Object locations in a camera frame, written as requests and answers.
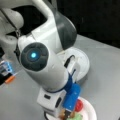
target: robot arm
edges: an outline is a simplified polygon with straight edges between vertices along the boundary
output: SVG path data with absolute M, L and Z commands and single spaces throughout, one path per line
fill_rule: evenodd
M 56 11 L 47 0 L 30 1 L 47 21 L 30 34 L 19 37 L 16 55 L 25 71 L 42 86 L 38 103 L 45 111 L 58 117 L 58 106 L 63 105 L 71 111 L 74 109 L 75 105 L 72 107 L 71 103 L 66 102 L 66 94 L 75 99 L 74 104 L 79 96 L 79 87 L 73 92 L 77 86 L 73 85 L 72 76 L 57 56 L 73 46 L 77 33 L 70 20 Z
M 18 39 L 19 60 L 26 72 L 45 90 L 56 92 L 64 88 L 69 79 L 67 69 L 56 54 L 74 44 L 76 30 L 49 2 L 32 1 L 45 15 L 47 22 L 28 36 Z

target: orange object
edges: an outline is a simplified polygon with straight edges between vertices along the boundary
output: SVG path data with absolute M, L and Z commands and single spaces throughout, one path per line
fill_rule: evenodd
M 11 76 L 5 81 L 5 83 L 10 84 L 14 79 L 15 79 L 15 76 Z

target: red object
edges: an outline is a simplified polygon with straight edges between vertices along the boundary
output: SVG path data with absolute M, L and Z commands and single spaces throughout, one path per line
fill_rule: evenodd
M 80 112 L 83 109 L 83 102 L 78 100 L 75 106 L 75 112 Z

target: table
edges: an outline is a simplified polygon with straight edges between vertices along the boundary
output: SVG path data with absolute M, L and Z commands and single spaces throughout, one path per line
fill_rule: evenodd
M 98 120 L 120 117 L 120 49 L 78 35 L 74 45 L 90 59 L 81 96 L 95 108 Z M 40 87 L 24 70 L 10 85 L 0 87 L 0 120 L 44 120 L 37 104 Z

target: black cable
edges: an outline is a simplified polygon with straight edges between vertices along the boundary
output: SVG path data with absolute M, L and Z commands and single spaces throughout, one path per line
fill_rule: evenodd
M 0 9 L 0 11 L 2 12 L 2 14 L 6 17 L 6 19 L 8 20 L 8 22 L 12 25 L 12 27 L 15 28 L 15 32 L 16 32 L 16 36 L 17 38 L 19 38 L 21 36 L 21 32 L 20 30 L 15 26 L 15 24 L 10 20 L 10 18 L 7 16 L 7 14 L 5 13 L 5 11 L 3 9 Z
M 8 22 L 15 28 L 15 30 L 18 30 L 17 27 L 14 25 L 14 23 L 10 20 L 10 18 L 7 16 L 7 14 L 5 13 L 5 11 L 3 9 L 0 9 L 0 11 L 2 12 L 2 14 L 6 17 L 6 19 L 8 20 Z

